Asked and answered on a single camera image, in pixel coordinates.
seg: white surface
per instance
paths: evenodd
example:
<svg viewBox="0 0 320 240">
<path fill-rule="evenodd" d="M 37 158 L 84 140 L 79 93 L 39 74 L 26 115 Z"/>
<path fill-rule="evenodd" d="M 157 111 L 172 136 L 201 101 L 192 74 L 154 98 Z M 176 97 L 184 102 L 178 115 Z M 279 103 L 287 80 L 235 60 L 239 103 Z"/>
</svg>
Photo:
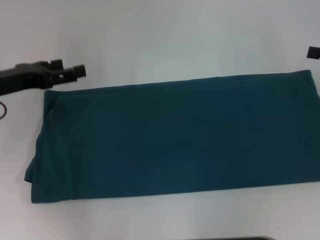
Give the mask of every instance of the white surface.
<svg viewBox="0 0 320 240">
<path fill-rule="evenodd" d="M 319 12 L 318 0 L 2 0 L 0 69 L 85 64 L 57 90 L 310 69 L 319 89 L 320 61 L 306 58 Z M 23 178 L 43 92 L 0 101 L 0 239 L 319 239 L 320 183 L 33 205 Z"/>
</svg>

